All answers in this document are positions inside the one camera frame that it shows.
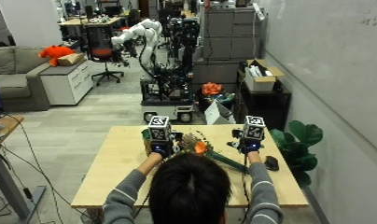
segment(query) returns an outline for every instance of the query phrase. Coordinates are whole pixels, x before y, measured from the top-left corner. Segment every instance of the dark hair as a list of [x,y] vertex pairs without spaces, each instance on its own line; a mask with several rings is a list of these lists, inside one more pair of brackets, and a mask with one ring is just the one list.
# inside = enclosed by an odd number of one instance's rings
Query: dark hair
[[153,224],[217,224],[231,196],[225,171],[192,153],[160,165],[149,186]]

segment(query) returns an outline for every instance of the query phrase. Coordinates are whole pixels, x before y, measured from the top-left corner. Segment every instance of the computer mouse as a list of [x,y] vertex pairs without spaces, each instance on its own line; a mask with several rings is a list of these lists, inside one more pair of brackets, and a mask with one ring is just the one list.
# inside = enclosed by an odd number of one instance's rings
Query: computer mouse
[[278,170],[277,159],[272,156],[265,157],[264,165],[265,165],[267,169],[271,170],[271,171]]

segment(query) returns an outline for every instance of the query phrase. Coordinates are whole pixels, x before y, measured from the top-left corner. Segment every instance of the couch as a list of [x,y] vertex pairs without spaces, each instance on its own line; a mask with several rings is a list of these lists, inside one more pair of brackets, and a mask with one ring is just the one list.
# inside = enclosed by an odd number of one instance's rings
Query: couch
[[6,112],[44,111],[50,108],[38,74],[48,68],[38,57],[40,48],[0,48],[0,95]]

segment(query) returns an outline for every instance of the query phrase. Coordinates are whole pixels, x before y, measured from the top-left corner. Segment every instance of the floor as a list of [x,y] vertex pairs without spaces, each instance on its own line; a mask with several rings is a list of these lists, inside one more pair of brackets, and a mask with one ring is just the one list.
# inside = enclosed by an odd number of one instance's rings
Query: floor
[[[159,58],[164,59],[164,52],[161,50],[159,52]],[[43,112],[11,114],[24,117],[23,126],[35,157],[54,188],[68,202],[72,200],[108,128],[115,125],[144,124],[142,121],[142,96],[139,90],[142,69],[136,59],[128,59],[128,62],[128,68],[110,66],[114,70],[124,71],[122,83],[116,84],[112,80],[103,81],[99,87],[94,86],[78,105],[54,106],[48,111]],[[95,74],[102,72],[103,66],[90,63],[88,68],[90,73]],[[195,118],[193,123],[203,123],[200,116]],[[21,128],[7,138],[6,147],[24,160],[34,163]],[[35,186],[47,184],[44,178],[24,162],[9,153],[6,153],[6,156],[24,187],[34,189]],[[68,204],[59,198],[56,198],[56,204],[63,223],[82,223],[80,214],[68,207]],[[284,223],[318,223],[310,207],[282,210],[285,215]],[[56,216],[55,202],[48,187],[38,211],[42,223],[48,221],[62,223]],[[227,223],[240,223],[241,209],[227,209],[227,214]],[[17,219],[15,214],[11,212],[10,215],[0,217],[0,224],[15,223]],[[28,223],[40,224],[38,217],[34,216]],[[151,223],[147,210],[142,210],[136,223]]]

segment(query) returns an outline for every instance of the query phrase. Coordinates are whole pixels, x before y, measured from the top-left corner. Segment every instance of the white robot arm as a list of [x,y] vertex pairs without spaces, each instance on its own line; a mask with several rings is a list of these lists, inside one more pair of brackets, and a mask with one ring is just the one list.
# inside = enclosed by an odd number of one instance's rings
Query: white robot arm
[[146,38],[146,48],[142,51],[140,63],[144,68],[149,67],[149,57],[155,46],[159,43],[159,36],[161,32],[161,25],[157,21],[151,21],[149,19],[143,20],[136,25],[123,30],[120,36],[114,36],[111,38],[112,45],[120,45],[127,40],[135,39],[139,36]]

